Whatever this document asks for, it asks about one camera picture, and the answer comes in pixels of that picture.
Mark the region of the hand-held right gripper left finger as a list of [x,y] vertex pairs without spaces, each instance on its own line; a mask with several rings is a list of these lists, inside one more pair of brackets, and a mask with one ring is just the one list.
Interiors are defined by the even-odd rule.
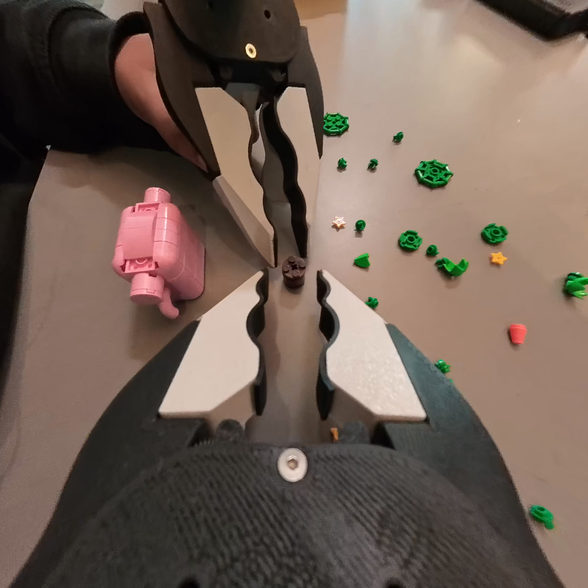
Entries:
[[268,287],[268,270],[261,270],[201,316],[160,417],[201,418],[209,425],[232,419],[245,425],[263,414],[267,378],[258,337],[265,328]]

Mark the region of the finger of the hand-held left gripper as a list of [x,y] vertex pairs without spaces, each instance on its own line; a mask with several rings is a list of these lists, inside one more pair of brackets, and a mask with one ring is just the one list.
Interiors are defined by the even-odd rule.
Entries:
[[287,87],[261,110],[265,160],[262,167],[264,207],[276,229],[274,210],[290,212],[290,227],[298,255],[308,257],[318,194],[320,156],[306,89]]
[[276,266],[275,230],[264,209],[264,191],[250,160],[252,125],[246,108],[219,87],[196,88],[195,95],[219,174],[213,187],[267,267]]

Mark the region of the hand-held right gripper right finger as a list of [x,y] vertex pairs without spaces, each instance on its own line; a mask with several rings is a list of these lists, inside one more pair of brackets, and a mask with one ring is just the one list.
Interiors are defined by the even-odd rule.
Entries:
[[388,324],[326,270],[317,272],[316,403],[331,423],[422,423],[427,415]]

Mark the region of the brown round toy brick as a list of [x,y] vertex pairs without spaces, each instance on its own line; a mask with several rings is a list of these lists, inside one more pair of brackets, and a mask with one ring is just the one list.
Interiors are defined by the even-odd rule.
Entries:
[[305,283],[306,260],[298,256],[288,256],[282,263],[284,285],[291,289],[299,289]]

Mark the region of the person's left forearm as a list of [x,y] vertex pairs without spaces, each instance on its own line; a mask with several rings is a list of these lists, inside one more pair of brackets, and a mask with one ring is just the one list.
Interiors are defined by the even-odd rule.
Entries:
[[167,151],[115,82],[124,41],[147,31],[140,12],[113,20],[80,1],[1,1],[1,149]]

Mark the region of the person's left hand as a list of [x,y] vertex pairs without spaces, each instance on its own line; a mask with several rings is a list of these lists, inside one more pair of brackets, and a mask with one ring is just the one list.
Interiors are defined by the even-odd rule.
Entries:
[[149,34],[130,36],[114,61],[116,87],[127,107],[154,128],[178,155],[202,171],[207,165],[201,154],[172,120],[160,95],[153,44]]

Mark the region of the pink toy brick pig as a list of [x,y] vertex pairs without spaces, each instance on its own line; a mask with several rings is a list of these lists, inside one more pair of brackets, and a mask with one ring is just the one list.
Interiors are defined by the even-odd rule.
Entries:
[[203,293],[205,247],[170,193],[149,187],[142,202],[121,213],[112,268],[130,284],[132,302],[157,306],[165,317],[175,319],[175,302]]

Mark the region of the person's black jacket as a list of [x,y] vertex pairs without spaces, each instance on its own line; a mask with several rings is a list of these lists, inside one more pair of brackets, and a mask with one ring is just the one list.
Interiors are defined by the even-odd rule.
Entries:
[[11,361],[21,290],[28,209],[44,163],[1,136],[1,398]]

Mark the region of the black flat object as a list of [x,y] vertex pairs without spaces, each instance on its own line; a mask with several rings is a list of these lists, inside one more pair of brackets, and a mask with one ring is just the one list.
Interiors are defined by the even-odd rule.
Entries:
[[587,35],[587,1],[481,1],[545,40]]

